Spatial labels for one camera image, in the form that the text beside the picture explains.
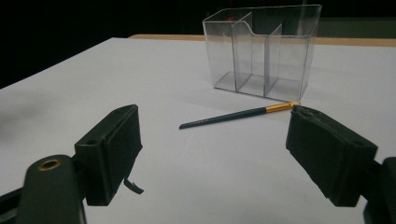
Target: white tabletop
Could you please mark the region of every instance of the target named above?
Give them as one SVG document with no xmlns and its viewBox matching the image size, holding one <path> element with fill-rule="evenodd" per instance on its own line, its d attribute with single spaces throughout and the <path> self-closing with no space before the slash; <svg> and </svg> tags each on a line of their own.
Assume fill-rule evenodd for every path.
<svg viewBox="0 0 396 224">
<path fill-rule="evenodd" d="M 396 48 L 316 46 L 302 103 L 396 155 Z M 335 207 L 285 148 L 290 112 L 180 131 L 181 123 L 278 104 L 212 88 L 203 41 L 112 38 L 0 90 L 0 195 L 33 162 L 74 155 L 111 110 L 139 106 L 143 149 L 88 223 L 363 223 Z"/>
</svg>

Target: clear plastic container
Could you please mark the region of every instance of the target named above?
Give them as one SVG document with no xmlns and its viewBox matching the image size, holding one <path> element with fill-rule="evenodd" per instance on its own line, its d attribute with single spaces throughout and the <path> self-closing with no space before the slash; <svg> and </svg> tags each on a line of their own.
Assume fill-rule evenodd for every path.
<svg viewBox="0 0 396 224">
<path fill-rule="evenodd" d="M 308 85 L 320 5 L 223 9 L 203 21 L 213 86 L 299 101 Z"/>
</svg>

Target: gripper screw hole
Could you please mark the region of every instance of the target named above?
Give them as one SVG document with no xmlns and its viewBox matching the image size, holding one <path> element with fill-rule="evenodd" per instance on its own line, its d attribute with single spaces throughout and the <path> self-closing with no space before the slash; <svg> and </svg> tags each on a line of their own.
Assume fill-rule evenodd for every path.
<svg viewBox="0 0 396 224">
<path fill-rule="evenodd" d="M 61 161 L 59 160 L 50 160 L 50 161 L 44 161 L 38 166 L 38 170 L 40 171 L 48 171 L 55 169 L 61 164 Z"/>
</svg>

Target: paintbrush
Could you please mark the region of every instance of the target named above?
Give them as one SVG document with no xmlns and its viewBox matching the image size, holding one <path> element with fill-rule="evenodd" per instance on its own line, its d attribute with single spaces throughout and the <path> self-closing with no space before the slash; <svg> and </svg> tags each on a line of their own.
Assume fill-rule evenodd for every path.
<svg viewBox="0 0 396 224">
<path fill-rule="evenodd" d="M 299 105 L 299 104 L 300 104 L 300 102 L 295 101 L 295 102 L 287 102 L 287 103 L 280 104 L 280 105 L 269 105 L 266 107 L 260 107 L 260 108 L 244 110 L 244 111 L 240 111 L 240 112 L 236 112 L 236 113 L 232 113 L 232 114 L 228 114 L 228 115 L 222 115 L 222 116 L 214 117 L 211 119 L 200 119 L 200 120 L 196 120 L 193 122 L 184 123 L 184 124 L 180 125 L 180 127 L 178 127 L 178 128 L 186 129 L 186 128 L 192 128 L 192 127 L 202 126 L 202 125 L 206 125 L 206 124 L 219 123 L 219 122 L 233 120 L 233 119 L 244 119 L 244 118 L 249 118 L 249 117 L 258 116 L 258 115 L 262 115 L 262 114 L 276 112 L 279 110 L 292 109 L 294 105 Z"/>
</svg>

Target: table edge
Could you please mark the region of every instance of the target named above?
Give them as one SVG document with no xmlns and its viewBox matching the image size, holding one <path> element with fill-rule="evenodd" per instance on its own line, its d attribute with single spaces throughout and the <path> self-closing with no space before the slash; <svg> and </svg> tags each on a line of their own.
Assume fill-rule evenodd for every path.
<svg viewBox="0 0 396 224">
<path fill-rule="evenodd" d="M 138 34 L 131 35 L 131 39 L 157 39 L 157 40 L 188 40 L 205 41 L 204 35 L 153 35 Z M 383 38 L 338 38 L 317 37 L 317 45 L 342 45 L 342 46 L 367 46 L 367 47 L 396 47 L 396 39 Z"/>
</svg>

